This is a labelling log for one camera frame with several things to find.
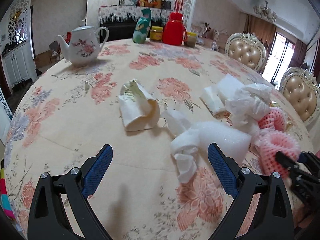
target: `metal screw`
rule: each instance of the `metal screw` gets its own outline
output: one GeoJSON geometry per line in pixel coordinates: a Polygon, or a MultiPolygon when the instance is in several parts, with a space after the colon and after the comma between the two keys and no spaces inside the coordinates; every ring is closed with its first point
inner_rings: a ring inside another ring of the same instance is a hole
{"type": "Polygon", "coordinates": [[[242,169],[241,169],[241,172],[242,172],[243,174],[249,174],[249,173],[250,173],[250,170],[249,170],[248,168],[242,168],[242,169]]]}
{"type": "Polygon", "coordinates": [[[76,175],[78,172],[79,172],[79,169],[78,169],[78,168],[73,168],[70,173],[71,173],[72,175],[76,175]]]}
{"type": "Polygon", "coordinates": [[[280,173],[277,172],[277,171],[275,171],[275,172],[273,173],[273,176],[275,176],[276,178],[280,178],[280,173]]]}
{"type": "Polygon", "coordinates": [[[44,173],[42,173],[42,174],[40,175],[40,177],[41,177],[42,179],[45,179],[46,177],[48,177],[48,173],[47,173],[47,172],[44,172],[44,173]]]}

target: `blue gripper pad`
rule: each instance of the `blue gripper pad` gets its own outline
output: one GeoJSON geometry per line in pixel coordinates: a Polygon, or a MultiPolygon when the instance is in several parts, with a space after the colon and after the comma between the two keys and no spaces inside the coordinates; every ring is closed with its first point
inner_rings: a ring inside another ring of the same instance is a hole
{"type": "Polygon", "coordinates": [[[235,199],[239,193],[237,179],[213,144],[208,148],[208,158],[224,191],[235,199]]]}
{"type": "Polygon", "coordinates": [[[298,163],[305,163],[307,162],[307,157],[304,155],[303,152],[300,153],[298,163]]]}
{"type": "Polygon", "coordinates": [[[96,192],[104,174],[107,171],[107,168],[112,161],[112,156],[112,147],[109,145],[95,160],[87,175],[84,177],[84,187],[82,190],[82,195],[85,199],[96,192]]]}

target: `yellow jar lid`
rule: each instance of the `yellow jar lid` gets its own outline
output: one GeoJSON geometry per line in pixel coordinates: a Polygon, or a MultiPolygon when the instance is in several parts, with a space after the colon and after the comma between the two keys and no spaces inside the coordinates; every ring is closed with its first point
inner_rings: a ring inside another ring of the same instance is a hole
{"type": "Polygon", "coordinates": [[[187,34],[190,36],[197,36],[198,35],[197,33],[191,33],[191,32],[187,32],[187,34]]]}
{"type": "Polygon", "coordinates": [[[154,30],[154,31],[162,31],[163,28],[162,28],[162,27],[158,27],[158,26],[152,26],[152,27],[151,27],[151,30],[154,30]]]}

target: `teapot handle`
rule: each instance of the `teapot handle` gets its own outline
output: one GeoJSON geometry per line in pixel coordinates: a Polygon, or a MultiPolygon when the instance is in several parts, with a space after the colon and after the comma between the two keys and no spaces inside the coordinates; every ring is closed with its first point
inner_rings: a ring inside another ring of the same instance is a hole
{"type": "Polygon", "coordinates": [[[100,27],[100,28],[98,28],[98,29],[94,32],[94,34],[97,34],[97,32],[100,31],[100,30],[105,30],[105,31],[107,32],[107,35],[106,35],[106,37],[104,38],[103,43],[100,45],[100,48],[103,48],[103,45],[106,43],[106,41],[107,41],[108,38],[109,38],[109,30],[108,30],[107,27],[100,27]]]}

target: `red thermos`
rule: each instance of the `red thermos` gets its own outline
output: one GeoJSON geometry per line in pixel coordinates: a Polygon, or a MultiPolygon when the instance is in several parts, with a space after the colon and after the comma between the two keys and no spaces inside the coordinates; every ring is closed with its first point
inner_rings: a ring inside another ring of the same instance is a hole
{"type": "Polygon", "coordinates": [[[171,13],[163,31],[162,42],[180,46],[187,38],[187,30],[182,23],[182,13],[171,13]]]}

